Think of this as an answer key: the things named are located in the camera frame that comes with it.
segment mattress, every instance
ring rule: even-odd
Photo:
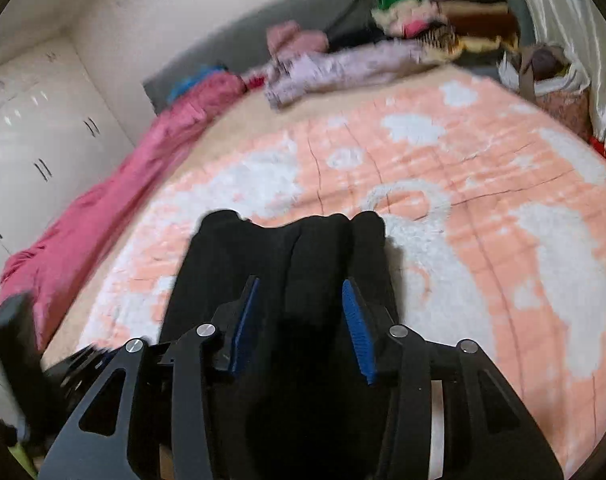
[[[218,208],[263,226],[377,211],[403,323],[479,342],[567,478],[605,432],[606,162],[495,82],[446,67],[279,114],[250,94],[121,237],[46,362],[154,341],[190,237]]]

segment white wardrobe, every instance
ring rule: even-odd
[[[66,38],[0,66],[0,273],[132,149]]]

